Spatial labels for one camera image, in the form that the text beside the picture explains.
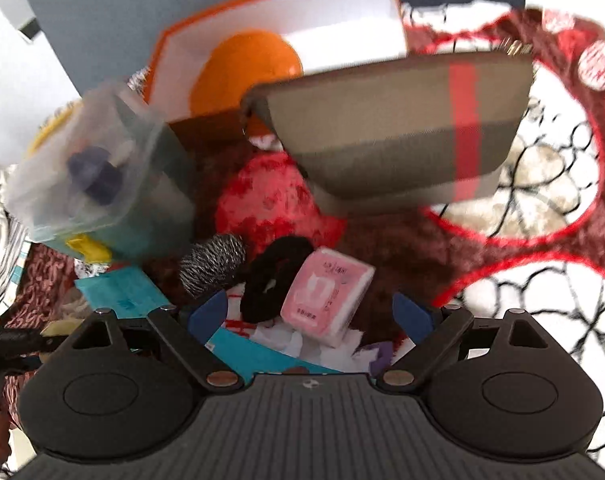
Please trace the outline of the steel wool scrubber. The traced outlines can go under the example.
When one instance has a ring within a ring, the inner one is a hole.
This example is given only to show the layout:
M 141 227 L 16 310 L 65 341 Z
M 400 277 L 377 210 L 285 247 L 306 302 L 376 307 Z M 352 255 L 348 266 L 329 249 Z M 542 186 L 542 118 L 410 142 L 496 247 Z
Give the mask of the steel wool scrubber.
M 179 278 L 194 299 L 225 288 L 243 268 L 246 249 L 233 234 L 217 234 L 206 242 L 194 244 L 181 259 Z

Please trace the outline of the black fuzzy scrunchie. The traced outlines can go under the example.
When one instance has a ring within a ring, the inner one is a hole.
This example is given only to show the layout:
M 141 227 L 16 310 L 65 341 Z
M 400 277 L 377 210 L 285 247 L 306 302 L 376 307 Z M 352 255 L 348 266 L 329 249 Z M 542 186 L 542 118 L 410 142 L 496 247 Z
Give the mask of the black fuzzy scrunchie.
M 240 300 L 242 320 L 259 324 L 277 318 L 297 273 L 314 250 L 302 236 L 284 236 L 271 243 L 249 268 Z

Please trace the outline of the pink tissue packet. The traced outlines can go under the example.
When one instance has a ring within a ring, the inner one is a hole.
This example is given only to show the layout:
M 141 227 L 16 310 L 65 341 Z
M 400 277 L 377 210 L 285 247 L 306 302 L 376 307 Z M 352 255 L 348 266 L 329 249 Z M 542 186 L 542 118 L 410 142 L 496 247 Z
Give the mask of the pink tissue packet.
M 290 285 L 281 318 L 320 344 L 337 348 L 375 274 L 374 266 L 320 247 Z

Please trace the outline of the orange silicone honeycomb mat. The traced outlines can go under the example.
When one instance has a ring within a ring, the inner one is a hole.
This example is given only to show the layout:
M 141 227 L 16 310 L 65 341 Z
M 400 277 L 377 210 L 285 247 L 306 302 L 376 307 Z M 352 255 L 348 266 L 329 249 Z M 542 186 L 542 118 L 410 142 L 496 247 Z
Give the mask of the orange silicone honeycomb mat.
M 275 32 L 245 30 L 211 52 L 190 92 L 192 117 L 235 110 L 257 84 L 296 78 L 303 64 L 294 48 Z

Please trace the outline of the purple microfibre towel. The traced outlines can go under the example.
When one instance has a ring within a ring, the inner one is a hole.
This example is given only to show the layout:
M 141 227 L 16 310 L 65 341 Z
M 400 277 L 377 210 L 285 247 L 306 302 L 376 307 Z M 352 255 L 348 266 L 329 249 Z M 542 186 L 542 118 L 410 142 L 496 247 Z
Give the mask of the purple microfibre towel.
M 369 363 L 369 374 L 379 376 L 386 368 L 391 366 L 394 357 L 394 344 L 391 341 L 376 342 L 365 346 L 365 351 L 372 353 Z

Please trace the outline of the white plush toy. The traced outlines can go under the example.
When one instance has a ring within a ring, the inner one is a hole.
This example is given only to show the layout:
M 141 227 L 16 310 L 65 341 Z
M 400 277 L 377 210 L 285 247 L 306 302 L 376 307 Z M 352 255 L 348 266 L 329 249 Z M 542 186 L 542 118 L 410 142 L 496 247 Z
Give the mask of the white plush toy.
M 244 289 L 245 285 L 240 284 L 226 291 L 228 314 L 222 328 L 286 354 L 286 356 L 317 364 L 330 370 L 337 370 L 337 373 L 369 374 L 372 353 L 365 351 L 365 346 L 368 344 L 362 342 L 361 330 L 350 328 L 342 343 L 337 348 L 332 348 L 294 330 L 281 318 L 260 324 L 246 323 L 240 316 L 240 300 L 242 300 Z M 393 344 L 394 357 L 391 364 L 396 363 L 414 348 L 413 341 L 406 336 Z

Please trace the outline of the teal tissue packet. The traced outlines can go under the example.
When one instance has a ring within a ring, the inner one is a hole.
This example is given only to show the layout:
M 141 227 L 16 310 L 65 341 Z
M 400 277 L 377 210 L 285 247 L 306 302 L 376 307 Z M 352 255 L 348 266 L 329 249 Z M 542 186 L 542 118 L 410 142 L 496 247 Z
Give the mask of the teal tissue packet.
M 76 287 L 93 310 L 110 309 L 118 318 L 145 318 L 170 301 L 137 266 L 75 281 Z

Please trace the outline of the clear plastic toolbox yellow latch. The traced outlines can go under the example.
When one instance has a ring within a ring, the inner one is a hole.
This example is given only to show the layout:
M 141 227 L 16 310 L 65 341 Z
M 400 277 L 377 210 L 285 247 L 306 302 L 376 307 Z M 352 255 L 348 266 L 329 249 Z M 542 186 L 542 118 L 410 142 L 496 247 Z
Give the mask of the clear plastic toolbox yellow latch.
M 86 263 L 138 262 L 190 245 L 194 167 L 161 114 L 123 82 L 53 116 L 7 183 L 30 240 Z

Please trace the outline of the grey plaid zipper pouch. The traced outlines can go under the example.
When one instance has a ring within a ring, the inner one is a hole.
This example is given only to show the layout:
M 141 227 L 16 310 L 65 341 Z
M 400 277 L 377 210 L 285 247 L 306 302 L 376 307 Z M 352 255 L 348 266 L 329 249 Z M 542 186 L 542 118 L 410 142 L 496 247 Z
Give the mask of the grey plaid zipper pouch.
M 336 217 L 496 192 L 533 84 L 528 53 L 409 55 L 260 84 L 243 99 Z

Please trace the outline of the orange white cardboard box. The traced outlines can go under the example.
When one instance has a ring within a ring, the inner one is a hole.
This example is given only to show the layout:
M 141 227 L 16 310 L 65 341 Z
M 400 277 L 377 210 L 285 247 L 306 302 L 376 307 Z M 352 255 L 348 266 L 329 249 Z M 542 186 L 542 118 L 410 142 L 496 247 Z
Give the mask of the orange white cardboard box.
M 150 58 L 144 99 L 167 122 L 190 116 L 191 88 L 211 52 L 245 30 L 274 32 L 305 74 L 408 53 L 399 0 L 228 0 L 166 28 Z

